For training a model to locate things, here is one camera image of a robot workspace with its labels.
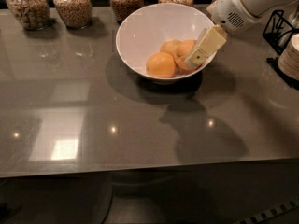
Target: gray countertop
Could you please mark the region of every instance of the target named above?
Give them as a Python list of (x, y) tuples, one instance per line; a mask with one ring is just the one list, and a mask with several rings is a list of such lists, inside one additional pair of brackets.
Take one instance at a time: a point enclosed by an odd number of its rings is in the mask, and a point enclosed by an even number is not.
[(299, 157), (299, 91), (265, 62), (264, 24), (159, 86), (121, 61), (109, 7), (79, 31), (50, 12), (26, 32), (0, 10), (0, 177)]

